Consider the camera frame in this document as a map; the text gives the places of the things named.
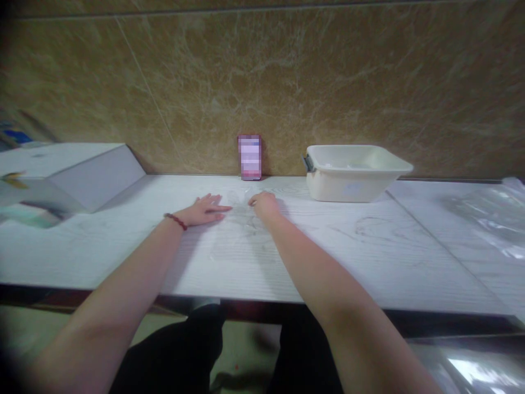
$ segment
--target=smartphone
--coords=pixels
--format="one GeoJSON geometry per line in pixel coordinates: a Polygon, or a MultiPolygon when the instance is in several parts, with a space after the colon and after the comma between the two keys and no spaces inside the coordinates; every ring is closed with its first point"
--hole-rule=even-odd
{"type": "Polygon", "coordinates": [[[243,181],[260,181],[263,176],[262,144],[260,135],[239,135],[239,164],[243,181]]]}

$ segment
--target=wood grain surface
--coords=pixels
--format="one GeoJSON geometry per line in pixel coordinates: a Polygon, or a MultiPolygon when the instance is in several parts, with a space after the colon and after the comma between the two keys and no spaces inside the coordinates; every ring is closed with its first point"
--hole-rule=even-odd
{"type": "Polygon", "coordinates": [[[388,192],[450,253],[525,322],[525,260],[506,257],[474,233],[474,228],[447,208],[457,198],[489,184],[395,182],[388,192]]]}
{"type": "Polygon", "coordinates": [[[246,205],[266,190],[383,308],[507,314],[505,305],[388,194],[370,204],[319,202],[304,177],[146,176],[100,211],[52,229],[0,225],[0,281],[95,288],[162,219],[208,192],[234,209],[190,228],[164,294],[302,302],[270,235],[246,205]]]}

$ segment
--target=clear plastic film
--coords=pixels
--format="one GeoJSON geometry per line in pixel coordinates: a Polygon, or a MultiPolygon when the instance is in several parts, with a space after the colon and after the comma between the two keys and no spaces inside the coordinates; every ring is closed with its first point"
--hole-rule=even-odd
{"type": "Polygon", "coordinates": [[[525,259],[525,186],[516,178],[450,200],[451,210],[504,255],[525,259]]]}
{"type": "Polygon", "coordinates": [[[221,231],[217,233],[210,258],[214,261],[237,260],[246,258],[243,253],[255,253],[266,260],[274,260],[277,250],[270,233],[262,221],[255,215],[248,201],[254,194],[260,193],[258,187],[240,191],[230,191],[223,196],[223,205],[233,208],[221,222],[221,231]]]}

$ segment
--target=bracelet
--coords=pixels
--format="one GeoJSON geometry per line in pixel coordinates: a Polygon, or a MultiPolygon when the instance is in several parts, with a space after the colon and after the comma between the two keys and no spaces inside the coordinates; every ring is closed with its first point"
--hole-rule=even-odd
{"type": "Polygon", "coordinates": [[[178,224],[180,224],[180,226],[183,228],[184,231],[186,231],[188,229],[188,226],[186,226],[184,224],[184,222],[182,220],[180,220],[177,216],[172,215],[171,213],[165,213],[164,217],[168,217],[168,218],[173,219],[174,221],[176,221],[178,224]]]}

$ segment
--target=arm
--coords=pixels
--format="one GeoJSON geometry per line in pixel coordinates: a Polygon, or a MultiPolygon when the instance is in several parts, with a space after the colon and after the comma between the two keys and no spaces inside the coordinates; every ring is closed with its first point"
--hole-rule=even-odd
{"type": "Polygon", "coordinates": [[[330,344],[345,393],[441,393],[365,289],[279,212],[275,196],[249,202],[330,344]]]}
{"type": "MultiPolygon", "coordinates": [[[[208,194],[175,213],[186,225],[220,220],[231,207],[208,194]]],[[[108,392],[142,318],[173,264],[182,227],[165,218],[71,316],[32,370],[43,392],[108,392]]]]}

